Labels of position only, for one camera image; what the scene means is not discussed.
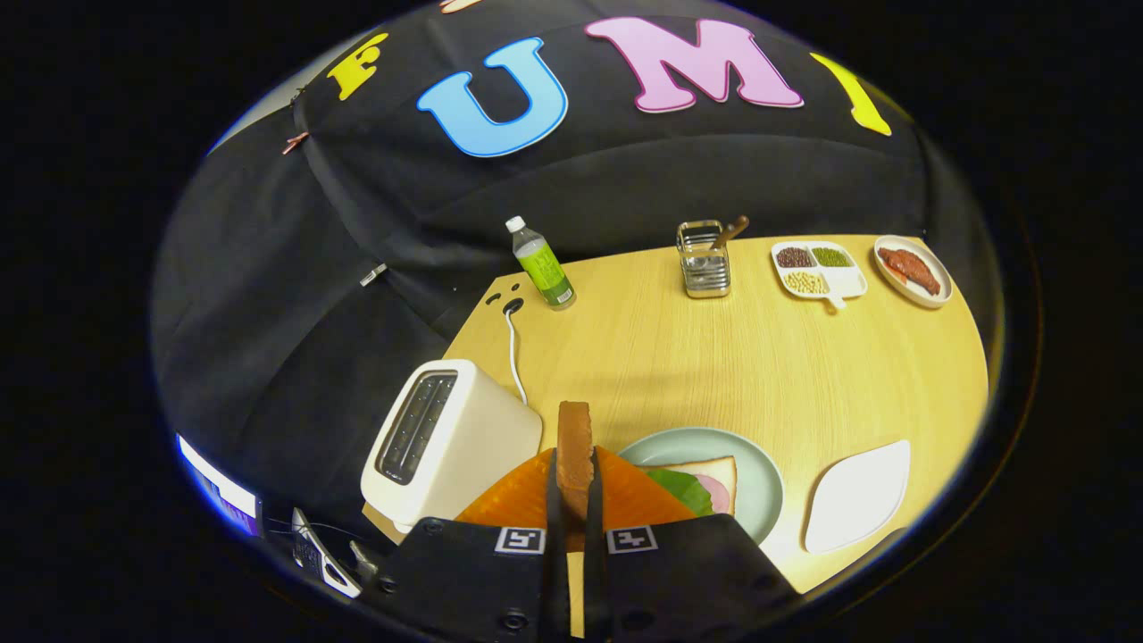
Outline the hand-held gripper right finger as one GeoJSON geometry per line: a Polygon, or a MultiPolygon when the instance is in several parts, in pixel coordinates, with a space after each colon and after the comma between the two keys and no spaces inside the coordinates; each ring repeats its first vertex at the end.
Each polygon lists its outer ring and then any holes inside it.
{"type": "Polygon", "coordinates": [[[726,515],[604,529],[607,477],[600,455],[592,460],[585,638],[756,638],[799,604],[788,578],[726,515]]]}

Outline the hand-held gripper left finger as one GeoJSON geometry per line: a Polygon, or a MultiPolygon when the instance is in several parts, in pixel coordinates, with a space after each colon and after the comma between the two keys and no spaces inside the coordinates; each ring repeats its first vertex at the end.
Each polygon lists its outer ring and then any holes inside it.
{"type": "Polygon", "coordinates": [[[568,640],[567,537],[555,451],[538,499],[543,528],[419,520],[375,574],[375,606],[419,640],[568,640]]]}

